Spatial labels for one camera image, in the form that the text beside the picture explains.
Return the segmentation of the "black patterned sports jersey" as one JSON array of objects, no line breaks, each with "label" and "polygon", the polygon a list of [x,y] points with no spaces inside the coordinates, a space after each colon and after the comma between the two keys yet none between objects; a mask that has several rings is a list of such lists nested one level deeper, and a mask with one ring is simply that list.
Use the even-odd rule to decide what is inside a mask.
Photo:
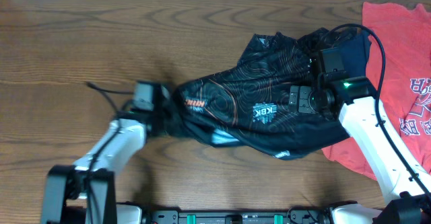
[{"label": "black patterned sports jersey", "polygon": [[313,86],[310,54],[327,29],[299,39],[255,34],[237,65],[178,86],[165,130],[213,147],[247,146],[298,159],[348,139],[340,122],[289,105],[294,86]]}]

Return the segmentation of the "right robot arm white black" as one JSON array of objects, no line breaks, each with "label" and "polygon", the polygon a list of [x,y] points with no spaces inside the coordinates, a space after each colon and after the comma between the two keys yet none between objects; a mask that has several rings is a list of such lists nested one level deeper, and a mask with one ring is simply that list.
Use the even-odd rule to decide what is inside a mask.
[{"label": "right robot arm white black", "polygon": [[371,167],[385,201],[382,210],[341,202],[318,214],[319,223],[429,223],[430,174],[391,124],[378,92],[365,77],[318,88],[293,85],[289,105],[301,113],[326,113],[352,137]]}]

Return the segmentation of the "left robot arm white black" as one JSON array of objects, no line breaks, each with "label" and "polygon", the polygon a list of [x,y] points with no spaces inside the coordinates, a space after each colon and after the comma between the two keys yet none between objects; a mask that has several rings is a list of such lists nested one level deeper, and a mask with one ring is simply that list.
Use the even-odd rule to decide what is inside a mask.
[{"label": "left robot arm white black", "polygon": [[71,165],[46,177],[41,223],[150,223],[142,207],[117,202],[114,179],[156,130],[168,93],[136,93],[132,108],[118,112],[105,135]]}]

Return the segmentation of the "navy blue garment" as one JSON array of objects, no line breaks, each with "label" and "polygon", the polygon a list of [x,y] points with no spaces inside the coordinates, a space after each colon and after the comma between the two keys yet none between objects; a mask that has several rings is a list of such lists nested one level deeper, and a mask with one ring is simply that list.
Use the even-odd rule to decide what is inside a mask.
[{"label": "navy blue garment", "polygon": [[366,65],[370,55],[371,41],[369,33],[354,29],[344,30],[341,33],[337,45],[344,69],[350,77],[362,77],[366,75]]}]

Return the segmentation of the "red printed t-shirt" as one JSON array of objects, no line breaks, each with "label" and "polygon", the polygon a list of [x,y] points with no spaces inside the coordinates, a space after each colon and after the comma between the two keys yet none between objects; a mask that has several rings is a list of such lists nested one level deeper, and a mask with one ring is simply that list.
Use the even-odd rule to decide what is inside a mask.
[{"label": "red printed t-shirt", "polygon": [[381,100],[385,112],[419,164],[430,171],[430,12],[422,4],[365,2],[362,23],[385,49]]}]

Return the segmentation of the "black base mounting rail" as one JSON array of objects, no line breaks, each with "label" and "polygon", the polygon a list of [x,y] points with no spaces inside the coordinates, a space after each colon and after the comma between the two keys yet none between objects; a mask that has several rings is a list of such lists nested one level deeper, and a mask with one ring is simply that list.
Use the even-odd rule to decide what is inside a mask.
[{"label": "black base mounting rail", "polygon": [[152,213],[121,211],[119,223],[135,224],[331,224],[327,211],[292,208],[287,211],[203,212],[161,210]]}]

